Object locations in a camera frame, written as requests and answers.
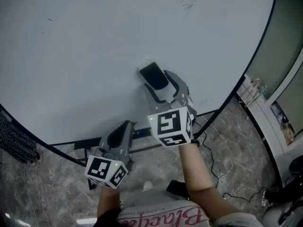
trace gray floor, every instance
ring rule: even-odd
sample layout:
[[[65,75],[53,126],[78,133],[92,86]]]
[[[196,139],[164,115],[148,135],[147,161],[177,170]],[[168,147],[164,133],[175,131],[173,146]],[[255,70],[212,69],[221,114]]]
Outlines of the gray floor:
[[[201,125],[203,118],[198,118]],[[226,140],[232,152],[233,167],[231,171],[219,181],[220,193],[228,192],[232,195],[249,198],[258,192],[262,186],[269,187],[275,181],[275,174],[269,156],[266,152],[255,127],[245,111],[233,99],[225,110],[214,121],[213,126]],[[209,127],[206,130],[205,145],[212,149],[214,155],[214,172],[221,176],[231,166],[230,153],[218,133]],[[202,143],[205,135],[199,140]],[[142,148],[157,144],[152,138],[134,140],[133,148]],[[82,150],[73,150],[73,145],[58,147],[60,150],[77,158],[83,158]],[[210,151],[201,145],[200,152],[208,168],[211,168]],[[42,203],[52,227],[77,226],[76,220],[94,218],[98,204],[99,188],[90,191],[84,168],[69,162],[54,153],[43,149],[44,161],[36,167],[26,166],[26,183],[29,196],[36,212],[40,227],[47,227],[47,217],[43,212],[39,200],[38,188]],[[21,220],[30,226],[37,226],[31,201],[25,188],[24,165],[12,159],[1,151],[0,161],[0,199],[2,211],[10,217],[11,226]],[[155,148],[133,154],[135,164],[126,180],[121,183],[121,199],[141,191],[144,181],[152,181],[155,187],[166,188],[172,180],[183,180],[181,164],[177,148]],[[227,201],[244,212],[257,216],[262,220],[265,209],[260,206],[261,194],[254,196],[251,204],[229,198]]]

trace black eraser pad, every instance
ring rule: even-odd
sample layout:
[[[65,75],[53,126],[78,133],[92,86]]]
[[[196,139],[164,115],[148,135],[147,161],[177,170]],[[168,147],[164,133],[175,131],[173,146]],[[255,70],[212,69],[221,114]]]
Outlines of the black eraser pad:
[[[139,70],[139,73],[155,90],[163,89],[169,84],[169,81],[166,79],[164,73],[155,62]]]

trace black frame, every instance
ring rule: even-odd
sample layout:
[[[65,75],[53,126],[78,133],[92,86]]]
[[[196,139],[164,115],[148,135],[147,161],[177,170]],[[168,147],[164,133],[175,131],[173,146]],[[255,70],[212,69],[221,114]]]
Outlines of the black frame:
[[[231,91],[231,93],[228,95],[228,97],[226,98],[226,100],[224,101],[224,103],[222,104],[222,106],[217,109],[217,110],[214,110],[214,111],[211,111],[211,112],[207,112],[207,113],[203,113],[203,114],[200,114],[198,116],[201,116],[201,115],[204,115],[204,114],[209,114],[209,113],[214,113],[211,118],[203,125],[203,127],[201,128],[201,130],[197,133],[194,134],[194,138],[197,139],[207,128],[208,126],[216,119],[216,117],[222,112],[222,110],[226,107],[226,105],[229,103],[229,101],[231,100],[231,98],[236,94],[236,92],[238,91],[238,89],[240,88],[240,86],[242,85],[243,81],[245,80],[245,77],[244,77],[244,74],[246,73],[247,69],[249,68],[249,66],[251,65],[253,59],[255,58],[258,50],[259,50],[259,47],[264,39],[264,36],[265,36],[265,33],[268,29],[268,25],[270,23],[270,20],[271,20],[271,17],[272,17],[272,14],[273,14],[273,11],[274,11],[274,7],[275,7],[275,4],[276,4],[276,0],[273,0],[273,5],[272,5],[272,9],[271,9],[271,12],[269,14],[269,17],[268,17],[268,21],[267,21],[267,24],[265,26],[265,29],[264,29],[264,32],[263,32],[263,35],[260,39],[260,42],[258,44],[258,46],[256,47],[256,50],[249,62],[249,64],[247,65],[246,69],[244,70],[242,76],[240,77],[239,81],[237,82],[237,84],[235,85],[235,87],[233,88],[233,90]],[[46,144],[44,141],[40,140],[38,137],[36,137],[34,134],[32,134],[29,130],[27,130],[25,127],[23,127],[14,117],[12,117],[12,115],[9,114],[9,112],[0,104],[0,109],[2,109],[11,119],[12,119],[12,124],[19,128],[23,133],[25,133],[27,136],[31,137],[33,140],[35,140],[38,144],[40,144],[41,146],[45,147],[46,149],[50,150],[51,152],[73,162],[73,163],[76,163],[80,166],[83,166],[85,167],[86,166],[86,162],[87,162],[87,149],[88,148],[91,148],[91,147],[94,147],[94,146],[97,146],[98,143],[100,142],[101,140],[101,137],[99,138],[93,138],[93,139],[88,139],[88,140],[80,140],[80,141],[73,141],[73,142],[66,142],[66,143],[61,143],[61,144],[53,144],[53,145],[48,145]],[[142,130],[138,130],[138,131],[135,131],[134,134],[133,134],[133,139],[137,139],[137,138],[142,138],[142,137],[146,137],[146,136],[150,136],[151,133],[150,133],[150,128],[145,128],[145,129],[142,129]],[[72,144],[74,143],[75,144],[75,149],[81,149],[81,148],[84,148],[84,153],[85,153],[85,158],[84,159],[74,159],[70,156],[68,156],[67,154],[61,152],[60,150],[58,150],[57,148],[55,148],[55,146],[59,146],[59,145],[65,145],[65,144]],[[146,147],[144,149],[139,149],[139,150],[133,150],[133,151],[130,151],[130,153],[135,153],[135,152],[139,152],[139,151],[143,151],[143,150],[148,150],[148,149],[151,149],[151,148],[155,148],[155,147],[158,147],[160,145],[156,145],[156,146],[151,146],[151,147]]]

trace person's left arm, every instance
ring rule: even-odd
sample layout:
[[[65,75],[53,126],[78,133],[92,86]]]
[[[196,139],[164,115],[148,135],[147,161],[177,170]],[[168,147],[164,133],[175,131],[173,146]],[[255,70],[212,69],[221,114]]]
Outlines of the person's left arm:
[[[97,218],[102,214],[112,209],[121,209],[120,206],[120,191],[118,189],[111,189],[107,187],[101,187]]]

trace black textured fabric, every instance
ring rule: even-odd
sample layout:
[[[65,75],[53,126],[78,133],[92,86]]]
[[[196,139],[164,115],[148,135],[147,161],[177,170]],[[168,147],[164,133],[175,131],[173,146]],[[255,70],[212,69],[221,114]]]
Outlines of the black textured fabric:
[[[36,142],[14,127],[0,114],[0,149],[26,164],[36,157]]]

